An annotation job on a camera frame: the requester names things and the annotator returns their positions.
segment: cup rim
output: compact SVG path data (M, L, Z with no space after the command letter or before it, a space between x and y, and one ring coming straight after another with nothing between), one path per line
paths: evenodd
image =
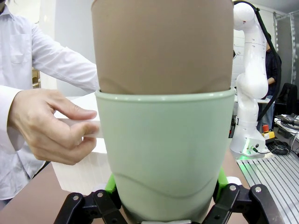
M95 92L97 98L106 100L128 101L128 102L179 102L179 101L199 101L199 100L213 100L220 98L228 98L235 95L234 89L219 92L206 92L196 94L178 94L178 95L127 95L127 94L112 94L104 93L100 90Z

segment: person in white shirt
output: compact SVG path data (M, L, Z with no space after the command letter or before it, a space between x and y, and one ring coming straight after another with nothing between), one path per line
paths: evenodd
M75 164L95 147L83 138L98 131L91 122L69 127L54 117L92 119L53 90L32 89L32 67L86 91L99 88L96 65L44 35L37 25L12 15L0 0L0 201L7 203L45 161Z

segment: green cup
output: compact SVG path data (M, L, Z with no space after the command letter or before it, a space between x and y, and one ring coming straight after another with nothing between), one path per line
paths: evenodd
M227 149L235 91L95 94L126 209L138 222L201 221Z

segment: dark shirt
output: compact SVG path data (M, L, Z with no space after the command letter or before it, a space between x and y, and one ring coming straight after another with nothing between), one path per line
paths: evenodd
M275 80L275 83L269 85L268 93L267 93L267 96L273 96L276 88L278 66L276 64L276 60L271 49L266 51L266 73L267 73L267 79L273 78Z

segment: brown table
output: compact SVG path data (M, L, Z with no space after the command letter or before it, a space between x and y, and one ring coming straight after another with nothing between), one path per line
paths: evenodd
M230 150L225 155L223 168L227 176L238 177L243 186L249 188ZM49 164L0 211L0 224L53 224L68 194L61 190ZM247 224L242 214L232 214L228 223ZM97 219L93 224L103 224L103 221Z

